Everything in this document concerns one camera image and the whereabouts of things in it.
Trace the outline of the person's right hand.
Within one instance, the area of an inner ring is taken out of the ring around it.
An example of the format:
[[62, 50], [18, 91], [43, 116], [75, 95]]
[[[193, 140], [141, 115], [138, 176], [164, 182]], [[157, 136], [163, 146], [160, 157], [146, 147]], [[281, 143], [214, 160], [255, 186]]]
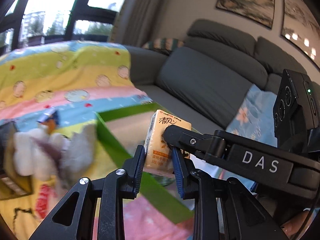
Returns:
[[312, 216], [309, 218], [304, 229], [301, 231], [299, 235], [297, 235], [297, 232], [302, 226], [308, 213], [309, 213], [309, 210], [304, 210], [301, 214], [297, 215], [296, 217], [293, 217], [291, 220], [287, 221], [281, 226], [282, 230], [284, 231], [284, 233], [287, 235], [289, 239], [292, 239], [294, 236], [298, 236], [297, 239], [300, 239], [304, 235], [304, 233], [312, 223], [313, 219], [315, 218], [315, 213], [313, 212]]

